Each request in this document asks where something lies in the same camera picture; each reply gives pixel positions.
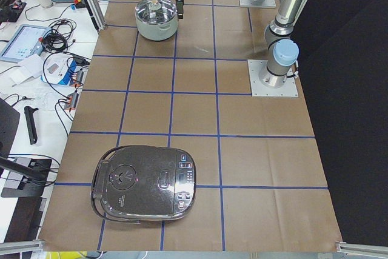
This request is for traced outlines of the near teach pendant tablet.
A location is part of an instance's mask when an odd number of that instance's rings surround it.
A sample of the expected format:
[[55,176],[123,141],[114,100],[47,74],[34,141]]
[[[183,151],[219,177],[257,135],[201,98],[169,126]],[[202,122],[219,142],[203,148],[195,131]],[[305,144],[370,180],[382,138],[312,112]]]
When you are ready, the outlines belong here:
[[18,63],[43,52],[42,38],[51,30],[38,25],[21,25],[1,52],[1,61]]

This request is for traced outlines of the grey adapter box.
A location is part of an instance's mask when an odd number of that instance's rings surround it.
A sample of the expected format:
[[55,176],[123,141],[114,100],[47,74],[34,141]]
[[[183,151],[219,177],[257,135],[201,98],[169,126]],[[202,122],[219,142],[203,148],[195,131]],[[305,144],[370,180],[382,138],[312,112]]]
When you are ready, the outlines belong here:
[[79,93],[73,92],[67,96],[67,99],[64,103],[64,110],[68,110],[69,112],[72,110],[76,110],[79,100]]
[[78,88],[83,86],[83,78],[84,78],[84,71],[79,70],[77,72],[74,72],[73,75],[70,78],[69,86],[72,86],[74,88]]

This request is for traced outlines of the blue and white box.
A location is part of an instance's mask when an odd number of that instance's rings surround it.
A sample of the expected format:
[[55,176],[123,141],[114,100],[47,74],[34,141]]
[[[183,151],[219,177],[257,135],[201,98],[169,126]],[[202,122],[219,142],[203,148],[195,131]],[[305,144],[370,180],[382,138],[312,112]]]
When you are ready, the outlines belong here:
[[53,54],[43,63],[41,81],[50,84],[68,85],[77,68],[73,56],[64,53]]

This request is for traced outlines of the brown paper table mat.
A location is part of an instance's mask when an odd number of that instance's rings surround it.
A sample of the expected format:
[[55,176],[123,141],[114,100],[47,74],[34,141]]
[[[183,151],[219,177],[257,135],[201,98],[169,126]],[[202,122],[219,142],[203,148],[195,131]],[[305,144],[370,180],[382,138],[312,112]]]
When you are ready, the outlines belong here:
[[[40,238],[48,251],[330,252],[341,239],[303,91],[254,97],[247,62],[265,57],[276,11],[185,0],[175,36],[139,35],[139,0],[110,0]],[[186,150],[196,198],[184,218],[100,219],[90,183],[104,152]]]

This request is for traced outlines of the grey adapter box near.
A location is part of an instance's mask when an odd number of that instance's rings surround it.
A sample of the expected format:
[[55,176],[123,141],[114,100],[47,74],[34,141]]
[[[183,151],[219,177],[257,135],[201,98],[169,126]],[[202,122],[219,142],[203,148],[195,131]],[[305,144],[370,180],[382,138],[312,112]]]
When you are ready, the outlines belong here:
[[67,96],[67,99],[64,103],[64,110],[68,110],[69,112],[72,110],[76,110],[79,100],[79,93],[73,92]]

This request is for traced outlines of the black bar tool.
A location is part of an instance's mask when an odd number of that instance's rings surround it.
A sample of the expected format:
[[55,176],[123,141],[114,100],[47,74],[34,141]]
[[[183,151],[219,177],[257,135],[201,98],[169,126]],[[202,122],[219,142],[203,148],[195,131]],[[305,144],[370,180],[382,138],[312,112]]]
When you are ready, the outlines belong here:
[[28,137],[31,145],[37,143],[38,136],[36,131],[36,125],[33,114],[38,111],[38,108],[32,108],[30,106],[24,107],[24,115],[27,123]]

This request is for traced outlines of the glass pot lid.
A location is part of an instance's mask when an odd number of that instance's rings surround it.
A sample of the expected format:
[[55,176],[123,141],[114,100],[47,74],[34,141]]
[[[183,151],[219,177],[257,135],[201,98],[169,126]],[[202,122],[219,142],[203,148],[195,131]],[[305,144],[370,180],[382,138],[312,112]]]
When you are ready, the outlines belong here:
[[136,20],[145,24],[166,24],[177,15],[176,5],[171,0],[140,0],[135,7]]

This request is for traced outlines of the grey adapter box far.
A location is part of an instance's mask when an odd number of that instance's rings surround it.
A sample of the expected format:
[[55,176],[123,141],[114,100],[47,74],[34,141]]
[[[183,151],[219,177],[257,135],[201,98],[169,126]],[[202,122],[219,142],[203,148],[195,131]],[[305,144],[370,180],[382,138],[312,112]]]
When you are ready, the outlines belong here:
[[79,70],[77,72],[74,72],[73,75],[70,78],[69,86],[72,86],[74,88],[78,88],[83,86],[83,78],[84,78],[84,71]]

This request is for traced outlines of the white paper sheets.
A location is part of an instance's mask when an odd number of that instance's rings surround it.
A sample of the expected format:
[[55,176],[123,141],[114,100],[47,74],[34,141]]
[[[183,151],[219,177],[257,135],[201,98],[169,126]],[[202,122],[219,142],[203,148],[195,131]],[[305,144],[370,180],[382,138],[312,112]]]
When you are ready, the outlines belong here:
[[10,79],[17,85],[31,77],[37,78],[42,75],[43,58],[37,54],[18,62],[19,68],[10,74]]

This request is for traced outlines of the dark rice cooker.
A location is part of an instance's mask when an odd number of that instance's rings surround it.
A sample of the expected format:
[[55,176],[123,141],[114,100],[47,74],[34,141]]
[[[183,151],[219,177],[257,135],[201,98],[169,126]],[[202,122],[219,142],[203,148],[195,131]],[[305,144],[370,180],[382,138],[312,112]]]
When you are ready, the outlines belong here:
[[195,188],[195,162],[185,150],[119,146],[100,158],[90,201],[95,214],[109,221],[170,221],[188,214]]

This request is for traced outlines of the pale green electric pot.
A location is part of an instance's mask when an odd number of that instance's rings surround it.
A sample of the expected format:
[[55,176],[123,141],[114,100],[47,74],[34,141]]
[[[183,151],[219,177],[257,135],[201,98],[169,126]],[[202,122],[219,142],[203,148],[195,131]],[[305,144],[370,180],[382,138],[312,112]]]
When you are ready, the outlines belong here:
[[178,12],[171,0],[140,0],[135,7],[139,34],[152,41],[163,41],[178,30]]

